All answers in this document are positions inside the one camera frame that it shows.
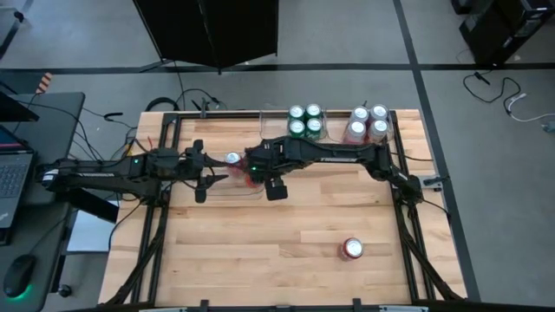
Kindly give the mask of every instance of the computer mouse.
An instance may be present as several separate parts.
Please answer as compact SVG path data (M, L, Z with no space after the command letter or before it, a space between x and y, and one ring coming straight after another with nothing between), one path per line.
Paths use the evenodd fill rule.
M36 257L21 255L11 263L6 275L3 277L3 292L10 298L21 295L29 285Z

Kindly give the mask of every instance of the wooden tabletop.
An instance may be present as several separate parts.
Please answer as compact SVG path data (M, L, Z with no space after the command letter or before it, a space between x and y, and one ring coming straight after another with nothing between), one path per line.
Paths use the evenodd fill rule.
M418 110L396 112L405 153L430 159ZM158 145L161 118L162 113L142 114L137 138L144 146L149 146L148 138ZM324 141L340 140L347 121L326 123L330 133ZM202 139L206 153L223 159L228 152L257 145L261 137L286 134L285 126L284 120L266 118L184 120L180 150ZM408 167L415 175L434 174L433 162L409 159ZM286 175L284 182L289 198L269 202L263 190L249 188L243 179L226 179L200 205L190 189L175 185L156 306L199 306L201 299L210 300L211 306L344 305L353 298L363 304L410 303L388 183L349 164L315 164ZM443 205L440 192L426 190L424 197ZM123 204L118 219L135 206ZM429 204L417 208L430 262L465 296L445 213ZM114 234L99 302L114 295L136 264L145 211L141 207ZM155 218L153 232L157 224ZM364 243L364 255L344 262L337 249L349 237ZM425 298L420 266L413 262Z

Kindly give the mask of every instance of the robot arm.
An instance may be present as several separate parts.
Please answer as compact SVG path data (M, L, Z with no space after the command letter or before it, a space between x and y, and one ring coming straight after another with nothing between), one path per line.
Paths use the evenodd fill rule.
M387 180L399 188L405 201L417 204L423 199L420 180L402 174L392 163L385 146L319 144L307 139L280 137L262 140L260 145L245 149L245 158L245 171L254 183L264 183L268 200L287 198L283 175L317 162L360 164L373 179Z
M225 166L201 151L202 140L183 153L160 148L117 161L80 161L59 159L42 167L42 184L52 192L75 188L131 193L141 200L155 201L160 195L160 182L196 181L195 200L206 201L206 190L226 175L202 176L205 167Z

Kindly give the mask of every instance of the concrete floor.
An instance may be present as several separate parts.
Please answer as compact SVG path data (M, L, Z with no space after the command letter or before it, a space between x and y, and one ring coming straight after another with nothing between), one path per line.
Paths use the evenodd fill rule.
M419 63L470 63L458 32L462 17L449 0L401 0ZM279 56L253 63L408 64L393 0L282 0ZM35 1L0 68L140 67L158 61L131 0ZM555 62L551 20L512 62ZM472 72L426 71L423 78L484 302L555 306L555 137L539 122L510 119L500 102L485 104L462 86ZM555 112L554 70L496 71L492 83L470 81L484 97L509 76L529 95L514 109L529 117ZM229 108L288 107L318 102L353 107L366 100L392 108L421 108L411 71L330 70L181 74L184 88L203 88ZM85 107L123 112L136 124L147 103L180 93L176 74L55 75L49 92L84 92ZM127 129L82 113L91 144L104 157L121 145ZM105 141L107 134L116 139ZM76 156L86 158L78 147ZM79 285L75 296L52 295L45 311L89 307L98 296L106 256L70 257L63 282ZM87 273L69 280L72 273Z

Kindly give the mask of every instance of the green light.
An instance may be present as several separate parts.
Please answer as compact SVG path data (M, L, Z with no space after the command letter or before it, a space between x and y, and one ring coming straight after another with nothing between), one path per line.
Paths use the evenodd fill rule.
M20 302L29 296L32 289L33 289L33 285L29 284L21 295L14 298L6 298L6 300L9 302Z

